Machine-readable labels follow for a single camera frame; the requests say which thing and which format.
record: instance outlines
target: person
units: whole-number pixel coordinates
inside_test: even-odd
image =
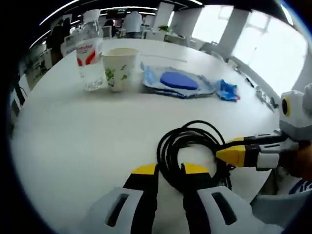
[[[112,37],[116,35],[116,27],[114,26],[114,21],[109,19],[105,22],[104,26],[111,26],[112,27]]]
[[[63,34],[64,34],[63,36],[64,36],[64,38],[68,37],[70,35],[70,28],[71,28],[70,19],[66,18],[64,20],[64,23],[63,23]]]
[[[141,38],[142,15],[137,11],[128,14],[124,20],[123,28],[126,30],[126,38]]]
[[[280,158],[280,166],[285,168],[290,175],[312,181],[312,143],[299,142],[299,151],[296,155],[286,152]]]
[[[47,39],[47,48],[51,49],[52,66],[63,58],[60,50],[60,45],[64,42],[64,30],[62,24],[63,19],[56,24],[51,35]]]

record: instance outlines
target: bottle cap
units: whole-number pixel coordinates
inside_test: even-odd
[[[91,10],[87,11],[86,13],[83,14],[83,22],[87,23],[90,21],[98,20],[100,15],[100,10]]]

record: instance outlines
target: white table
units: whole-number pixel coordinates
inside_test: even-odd
[[[216,96],[181,100],[106,90],[88,93],[79,78],[75,51],[63,58],[29,95],[12,140],[22,185],[55,229],[79,221],[92,203],[114,186],[123,186],[131,170],[156,162],[161,137],[188,121],[210,122],[226,141],[278,127],[278,113],[262,104],[255,90],[221,61],[191,48],[152,40],[105,40],[103,50],[127,46],[145,54],[138,57],[145,64],[172,66],[237,84],[241,100],[232,103]],[[135,77],[140,82],[139,66]],[[181,150],[179,162],[183,161],[214,168],[210,151],[202,147]],[[231,174],[233,191],[250,202],[268,175],[237,168]],[[182,196],[160,177],[154,232],[188,231]]]

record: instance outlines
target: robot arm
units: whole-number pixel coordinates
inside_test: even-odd
[[[157,209],[158,167],[148,164],[132,171],[122,188],[96,201],[83,220],[63,234],[151,234]]]
[[[312,140],[312,84],[305,93],[290,91],[281,99],[279,131],[237,138],[217,151],[216,157],[236,167],[268,170],[295,156],[299,142]]]

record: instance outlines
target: blue sponge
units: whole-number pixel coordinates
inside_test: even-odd
[[[160,82],[171,88],[196,90],[198,84],[188,76],[179,72],[165,72],[160,77]]]

